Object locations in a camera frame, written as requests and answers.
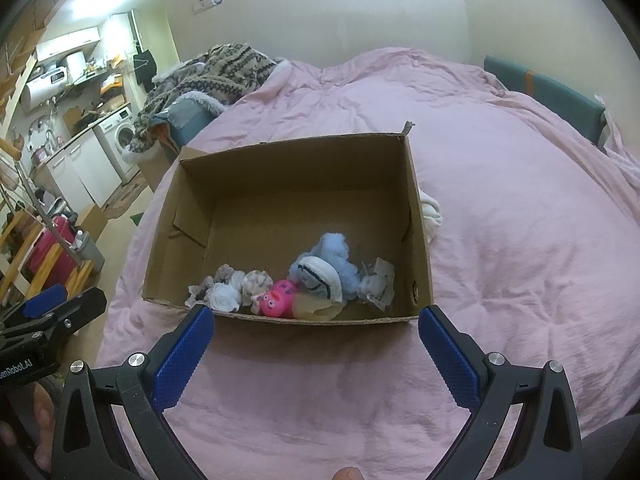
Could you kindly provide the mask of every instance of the ceiling light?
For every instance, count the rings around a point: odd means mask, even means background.
[[[124,0],[75,0],[71,3],[75,20],[106,16]]]

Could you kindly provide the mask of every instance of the floor mat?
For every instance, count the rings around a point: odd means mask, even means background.
[[[146,186],[148,186],[148,184],[145,177],[142,175],[142,172],[139,171],[134,178],[129,180],[128,184],[120,186],[111,195],[107,201],[107,205],[104,207],[104,215],[107,218],[119,218],[122,216]]]
[[[136,215],[131,215],[131,219],[135,225],[140,225],[140,221],[142,220],[142,215],[144,213],[138,213]]]

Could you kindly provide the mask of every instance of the water heater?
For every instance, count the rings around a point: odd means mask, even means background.
[[[65,89],[66,68],[59,66],[40,77],[29,81],[22,94],[20,102],[25,111],[29,112],[50,97],[59,94]]]

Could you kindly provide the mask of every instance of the patterned blanket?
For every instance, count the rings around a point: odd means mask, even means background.
[[[153,146],[151,119],[176,100],[195,99],[217,117],[225,106],[260,88],[276,65],[247,44],[231,43],[215,46],[167,76],[156,77],[156,87],[134,121],[135,135],[126,151],[143,153]]]

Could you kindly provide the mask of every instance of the teal bed headboard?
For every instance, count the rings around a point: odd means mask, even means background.
[[[605,125],[605,109],[600,103],[555,79],[497,57],[485,57],[484,69],[494,74],[509,90],[530,95],[571,124],[583,137],[598,144]]]

